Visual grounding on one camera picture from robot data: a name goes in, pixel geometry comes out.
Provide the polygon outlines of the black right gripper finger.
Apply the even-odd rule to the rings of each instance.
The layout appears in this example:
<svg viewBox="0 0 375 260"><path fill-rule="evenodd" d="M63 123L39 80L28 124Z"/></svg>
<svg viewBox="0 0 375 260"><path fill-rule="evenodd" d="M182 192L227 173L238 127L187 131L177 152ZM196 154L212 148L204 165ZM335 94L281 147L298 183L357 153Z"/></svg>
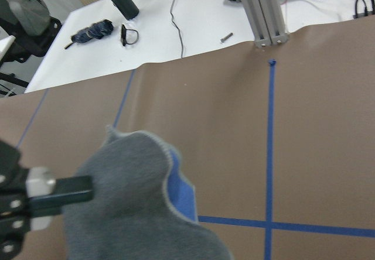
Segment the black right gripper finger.
<svg viewBox="0 0 375 260"><path fill-rule="evenodd" d="M68 204L92 200L93 181L90 176L55 179L46 167L32 168L26 178L30 229L46 229L62 208Z"/></svg>

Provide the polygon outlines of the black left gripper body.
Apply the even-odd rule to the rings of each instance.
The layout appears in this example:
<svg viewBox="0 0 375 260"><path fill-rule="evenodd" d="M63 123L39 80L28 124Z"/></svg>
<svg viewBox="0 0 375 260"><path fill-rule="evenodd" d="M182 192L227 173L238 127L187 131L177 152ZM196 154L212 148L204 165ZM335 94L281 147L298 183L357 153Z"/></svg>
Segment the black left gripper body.
<svg viewBox="0 0 375 260"><path fill-rule="evenodd" d="M26 179L29 170L20 165L21 153L1 141L1 259L20 254L30 231Z"/></svg>

